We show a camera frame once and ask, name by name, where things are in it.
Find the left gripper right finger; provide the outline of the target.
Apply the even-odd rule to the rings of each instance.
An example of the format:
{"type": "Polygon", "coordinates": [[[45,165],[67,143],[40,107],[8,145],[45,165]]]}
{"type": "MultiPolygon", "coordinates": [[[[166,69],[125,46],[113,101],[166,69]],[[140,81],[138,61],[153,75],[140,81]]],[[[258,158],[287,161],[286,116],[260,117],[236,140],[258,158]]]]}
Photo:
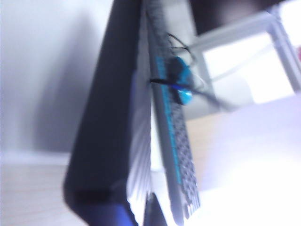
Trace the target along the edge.
{"type": "Polygon", "coordinates": [[[155,193],[150,193],[146,199],[144,226],[167,226],[166,219],[155,193]]]}

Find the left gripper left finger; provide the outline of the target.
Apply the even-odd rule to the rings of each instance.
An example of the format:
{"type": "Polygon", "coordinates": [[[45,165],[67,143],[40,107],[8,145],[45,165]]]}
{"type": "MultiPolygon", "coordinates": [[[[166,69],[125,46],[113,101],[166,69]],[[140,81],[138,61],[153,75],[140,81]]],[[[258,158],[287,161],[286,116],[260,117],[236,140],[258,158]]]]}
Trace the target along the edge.
{"type": "Polygon", "coordinates": [[[122,202],[102,203],[102,225],[103,226],[138,226],[135,215],[127,200],[122,202]]]}

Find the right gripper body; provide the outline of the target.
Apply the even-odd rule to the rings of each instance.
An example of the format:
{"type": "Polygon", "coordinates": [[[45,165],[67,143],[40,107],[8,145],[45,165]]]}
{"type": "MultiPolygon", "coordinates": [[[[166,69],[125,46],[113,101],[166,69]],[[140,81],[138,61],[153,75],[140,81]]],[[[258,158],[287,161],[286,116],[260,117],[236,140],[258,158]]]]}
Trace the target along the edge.
{"type": "Polygon", "coordinates": [[[198,91],[196,89],[188,89],[186,88],[186,90],[188,90],[192,96],[197,95],[197,96],[201,96],[206,98],[211,104],[215,105],[215,106],[219,106],[222,109],[228,111],[228,112],[232,112],[238,109],[238,107],[230,102],[227,102],[223,99],[217,98],[215,97],[213,94],[210,94],[208,92],[205,91],[198,91]]]}

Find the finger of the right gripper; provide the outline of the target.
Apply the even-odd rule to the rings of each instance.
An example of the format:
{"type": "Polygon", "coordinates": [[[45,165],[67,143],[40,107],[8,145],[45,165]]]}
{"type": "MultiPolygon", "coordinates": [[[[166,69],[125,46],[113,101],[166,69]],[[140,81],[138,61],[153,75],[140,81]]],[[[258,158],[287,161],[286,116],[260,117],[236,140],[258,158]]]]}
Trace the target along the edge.
{"type": "Polygon", "coordinates": [[[168,81],[168,80],[164,80],[164,79],[150,79],[151,83],[156,83],[156,84],[161,84],[161,85],[168,85],[176,90],[181,90],[182,86],[172,82],[172,81],[168,81]]]}

